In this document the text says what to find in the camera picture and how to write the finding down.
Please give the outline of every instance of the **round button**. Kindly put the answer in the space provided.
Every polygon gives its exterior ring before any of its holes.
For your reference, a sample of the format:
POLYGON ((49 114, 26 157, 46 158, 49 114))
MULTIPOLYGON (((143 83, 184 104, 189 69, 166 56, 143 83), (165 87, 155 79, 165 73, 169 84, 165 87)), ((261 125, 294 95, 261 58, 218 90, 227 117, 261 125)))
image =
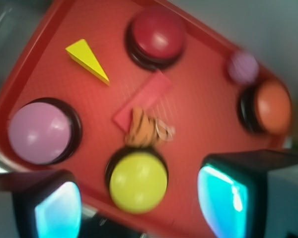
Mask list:
MULTIPOLYGON (((61 105, 63 109, 66 108, 65 103, 61 105)), ((21 108, 8 128, 8 138, 14 152, 23 160, 38 165, 53 163, 71 155, 80 143, 81 133, 74 130, 78 117, 70 118, 70 114, 66 115, 46 102, 33 102, 21 108)))
POLYGON ((271 134, 289 129, 292 105, 287 89, 278 81, 264 82, 255 93, 255 114, 259 124, 271 134))
POLYGON ((179 56, 185 44, 181 18, 160 6, 146 8, 135 17, 132 35, 143 54, 159 60, 179 56))
POLYGON ((258 76, 259 65, 253 55, 239 51, 231 57, 227 70, 235 83, 251 84, 258 76))
POLYGON ((153 154, 135 152, 123 157, 113 169, 109 191, 122 210, 139 214, 155 208, 167 189, 164 164, 153 154))

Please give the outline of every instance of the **red tray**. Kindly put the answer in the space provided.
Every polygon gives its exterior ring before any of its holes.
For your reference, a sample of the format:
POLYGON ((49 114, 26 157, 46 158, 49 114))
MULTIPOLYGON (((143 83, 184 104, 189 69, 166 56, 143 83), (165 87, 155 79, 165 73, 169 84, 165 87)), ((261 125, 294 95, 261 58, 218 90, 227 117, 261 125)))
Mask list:
MULTIPOLYGON (((18 171, 67 169, 78 179, 84 203, 127 226, 163 237, 213 237, 201 213, 197 175, 209 153, 280 148, 284 136, 254 135, 238 121, 236 105, 243 87, 228 80, 225 63, 237 46, 165 0, 56 0, 31 38, 0 93, 0 157, 18 171), (173 88, 151 114, 175 126, 174 141, 159 149, 169 170, 163 201, 149 213, 118 209, 105 186, 111 155, 124 143, 113 115, 152 74, 128 57, 124 34, 134 14, 161 4, 182 16, 187 48, 164 71, 173 88), (65 48, 84 38, 108 75, 108 87, 74 62, 65 48), (83 138, 68 160, 35 166, 12 151, 7 126, 14 113, 40 97, 55 97, 80 115, 83 138)), ((260 80, 276 78, 261 66, 260 80)))

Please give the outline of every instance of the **pink card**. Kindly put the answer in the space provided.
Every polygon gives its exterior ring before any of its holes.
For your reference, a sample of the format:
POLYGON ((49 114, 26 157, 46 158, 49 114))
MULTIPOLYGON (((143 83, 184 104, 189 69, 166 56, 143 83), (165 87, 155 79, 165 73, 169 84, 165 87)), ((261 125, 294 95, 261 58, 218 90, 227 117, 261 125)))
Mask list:
POLYGON ((136 106, 142 107, 144 110, 152 107, 158 99, 171 88, 171 81, 158 70, 152 74, 148 80, 136 91, 125 105, 114 115, 114 122, 128 132, 132 121, 132 109, 136 106))

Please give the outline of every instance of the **yellow button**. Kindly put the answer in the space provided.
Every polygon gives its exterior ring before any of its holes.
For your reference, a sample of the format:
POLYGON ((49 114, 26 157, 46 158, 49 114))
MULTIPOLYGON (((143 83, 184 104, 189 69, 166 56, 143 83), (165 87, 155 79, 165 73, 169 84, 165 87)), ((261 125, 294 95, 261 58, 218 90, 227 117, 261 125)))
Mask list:
POLYGON ((156 156, 135 152, 116 165, 109 191, 120 209, 139 214, 152 210, 160 203, 167 183, 166 168, 156 156))

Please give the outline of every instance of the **purple button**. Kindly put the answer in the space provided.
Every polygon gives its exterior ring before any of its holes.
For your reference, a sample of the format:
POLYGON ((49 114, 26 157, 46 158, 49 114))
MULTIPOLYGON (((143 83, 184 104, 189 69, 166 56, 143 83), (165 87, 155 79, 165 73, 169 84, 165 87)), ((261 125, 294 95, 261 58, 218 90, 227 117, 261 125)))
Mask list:
POLYGON ((259 65, 253 55, 238 51, 231 57, 227 70, 235 83, 251 84, 258 76, 259 65))
POLYGON ((14 115, 8 137, 19 157, 33 164, 48 164, 67 148, 71 139, 71 123, 59 108, 35 102, 14 115))

